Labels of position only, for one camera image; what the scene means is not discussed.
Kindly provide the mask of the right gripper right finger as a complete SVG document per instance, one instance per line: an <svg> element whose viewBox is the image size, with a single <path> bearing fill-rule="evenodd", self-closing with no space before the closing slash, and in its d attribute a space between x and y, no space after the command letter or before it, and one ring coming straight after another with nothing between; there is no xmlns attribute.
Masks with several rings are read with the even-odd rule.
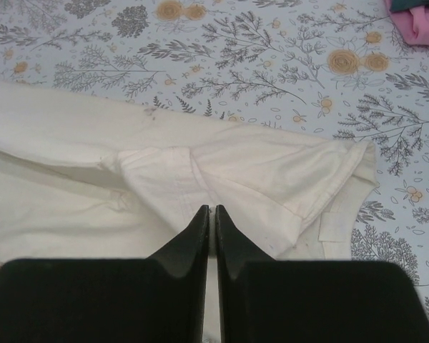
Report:
<svg viewBox="0 0 429 343"><path fill-rule="evenodd" d="M282 261L215 212L223 342L429 342L407 274L389 262Z"/></svg>

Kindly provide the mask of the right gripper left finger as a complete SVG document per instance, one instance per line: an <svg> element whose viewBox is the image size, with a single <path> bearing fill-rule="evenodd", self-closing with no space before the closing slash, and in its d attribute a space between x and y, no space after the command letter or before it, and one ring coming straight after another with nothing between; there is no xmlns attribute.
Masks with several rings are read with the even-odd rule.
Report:
<svg viewBox="0 0 429 343"><path fill-rule="evenodd" d="M201 342L209 207L145 259L15 259L0 342Z"/></svg>

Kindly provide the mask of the cream t shirt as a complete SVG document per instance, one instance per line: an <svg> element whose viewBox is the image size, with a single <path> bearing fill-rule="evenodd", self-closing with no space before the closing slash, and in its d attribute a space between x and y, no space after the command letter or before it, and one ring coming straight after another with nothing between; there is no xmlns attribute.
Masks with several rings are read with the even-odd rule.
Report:
<svg viewBox="0 0 429 343"><path fill-rule="evenodd" d="M370 141L0 81L0 264L145 257L202 205L278 258L347 259Z"/></svg>

